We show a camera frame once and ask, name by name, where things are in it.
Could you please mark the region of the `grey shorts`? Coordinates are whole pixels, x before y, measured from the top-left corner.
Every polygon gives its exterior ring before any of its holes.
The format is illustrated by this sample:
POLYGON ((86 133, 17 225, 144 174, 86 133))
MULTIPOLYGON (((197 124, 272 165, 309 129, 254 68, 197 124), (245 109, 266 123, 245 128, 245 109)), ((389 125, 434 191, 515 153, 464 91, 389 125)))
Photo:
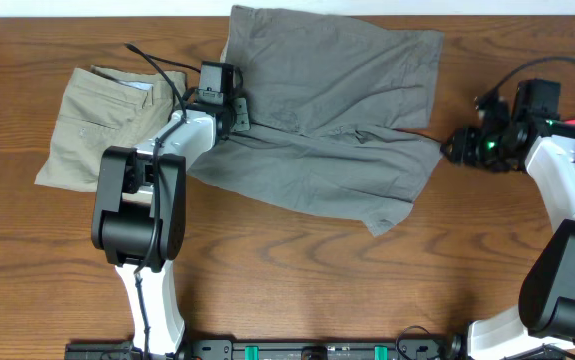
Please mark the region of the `grey shorts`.
POLYGON ((231 10, 224 51, 238 66, 251 127, 191 167, 200 181, 310 215, 403 221, 440 159, 420 135, 444 36, 287 9, 231 10))

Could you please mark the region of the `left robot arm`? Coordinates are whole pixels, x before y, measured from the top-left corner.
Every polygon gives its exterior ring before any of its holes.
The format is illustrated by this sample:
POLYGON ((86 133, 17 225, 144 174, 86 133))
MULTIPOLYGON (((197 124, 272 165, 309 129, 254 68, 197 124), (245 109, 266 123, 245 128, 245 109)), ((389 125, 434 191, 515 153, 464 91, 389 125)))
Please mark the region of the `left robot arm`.
POLYGON ((179 359, 185 321, 173 261, 186 227, 187 172, 233 132, 250 128, 247 102, 196 101, 175 110, 154 136, 101 157, 91 238, 115 267, 128 296, 134 337, 121 349, 100 347, 86 359, 179 359))

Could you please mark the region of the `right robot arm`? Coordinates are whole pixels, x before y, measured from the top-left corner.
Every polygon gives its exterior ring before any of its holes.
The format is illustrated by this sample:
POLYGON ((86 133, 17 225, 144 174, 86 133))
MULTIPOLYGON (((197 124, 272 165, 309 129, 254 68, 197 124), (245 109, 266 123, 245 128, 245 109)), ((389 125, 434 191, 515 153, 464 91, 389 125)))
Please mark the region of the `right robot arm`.
POLYGON ((553 235, 520 289, 516 306, 472 322, 447 359, 562 358, 575 349, 575 126, 553 119, 465 127, 441 146, 452 163, 526 172, 553 235))

